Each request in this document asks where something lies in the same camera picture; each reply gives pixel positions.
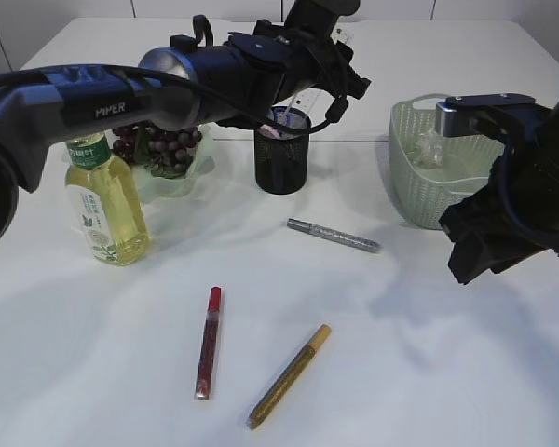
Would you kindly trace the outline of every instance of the red marker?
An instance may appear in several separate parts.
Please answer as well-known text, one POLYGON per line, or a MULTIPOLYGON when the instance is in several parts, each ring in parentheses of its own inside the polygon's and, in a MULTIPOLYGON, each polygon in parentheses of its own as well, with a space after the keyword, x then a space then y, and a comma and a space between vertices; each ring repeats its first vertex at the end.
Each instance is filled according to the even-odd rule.
POLYGON ((201 358, 198 361, 197 386, 195 399, 207 400, 211 391, 211 374, 213 372, 213 358, 215 357, 215 342, 217 341, 217 326, 220 320, 220 304, 222 303, 222 289, 211 289, 207 319, 203 331, 203 345, 201 358))

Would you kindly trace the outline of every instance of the green plastic basket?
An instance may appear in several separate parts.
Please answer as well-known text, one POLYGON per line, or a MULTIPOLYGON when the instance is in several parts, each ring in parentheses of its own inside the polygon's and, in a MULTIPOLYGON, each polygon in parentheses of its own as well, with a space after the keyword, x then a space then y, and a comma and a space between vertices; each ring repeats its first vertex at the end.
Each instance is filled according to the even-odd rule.
POLYGON ((444 100, 452 95, 430 94, 399 102, 391 109, 389 125, 389 168, 398 198, 412 223, 441 229, 439 219, 451 205, 471 196, 488 181, 495 159, 503 145, 484 136, 445 139, 443 166, 435 169, 416 167, 408 154, 414 150, 418 135, 435 126, 435 107, 418 109, 426 100, 444 100))

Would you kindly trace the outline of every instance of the bottle label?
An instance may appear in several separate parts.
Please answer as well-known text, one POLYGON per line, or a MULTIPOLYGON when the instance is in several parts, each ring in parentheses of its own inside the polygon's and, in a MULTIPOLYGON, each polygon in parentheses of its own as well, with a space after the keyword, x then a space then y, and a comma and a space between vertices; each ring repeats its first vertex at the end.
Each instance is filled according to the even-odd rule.
POLYGON ((110 159, 110 146, 105 136, 94 144, 76 146, 67 143, 66 147, 75 166, 82 169, 92 169, 110 159))
POLYGON ((100 197, 90 189, 76 184, 69 184, 66 189, 93 255, 110 263, 116 262, 116 244, 100 197))

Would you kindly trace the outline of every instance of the robotic arm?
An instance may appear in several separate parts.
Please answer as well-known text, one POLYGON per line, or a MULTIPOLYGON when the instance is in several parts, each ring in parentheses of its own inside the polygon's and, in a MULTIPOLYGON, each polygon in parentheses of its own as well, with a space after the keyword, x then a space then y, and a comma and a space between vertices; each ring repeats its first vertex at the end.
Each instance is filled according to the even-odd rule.
POLYGON ((212 44, 207 19, 196 16, 195 37, 173 36, 139 68, 67 65, 0 75, 0 237, 18 187, 37 188, 55 142, 146 119, 168 130, 216 122, 268 124, 292 134, 339 121, 347 96, 359 99, 370 85, 349 66, 352 50, 331 39, 338 17, 359 6, 360 0, 297 0, 283 26, 259 20, 253 35, 231 33, 221 46, 212 44), (323 123, 294 130, 266 118, 273 104, 309 87, 334 97, 323 123))
POLYGON ((468 284, 547 249, 559 256, 559 103, 550 110, 523 95, 448 98, 437 105, 436 129, 505 144, 488 185, 440 220, 455 244, 456 279, 468 284))

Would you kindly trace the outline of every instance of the black mesh pen holder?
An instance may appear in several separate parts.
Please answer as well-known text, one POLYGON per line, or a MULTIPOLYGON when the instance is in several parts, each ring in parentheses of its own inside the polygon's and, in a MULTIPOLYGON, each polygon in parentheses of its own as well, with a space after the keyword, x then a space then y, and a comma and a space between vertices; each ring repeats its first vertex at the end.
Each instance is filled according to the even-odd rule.
MULTIPOLYGON (((292 129, 310 128, 303 112, 271 109, 269 118, 292 129)), ((289 135, 269 127, 254 132, 254 177, 261 189, 278 195, 295 193, 307 181, 308 135, 289 135)))

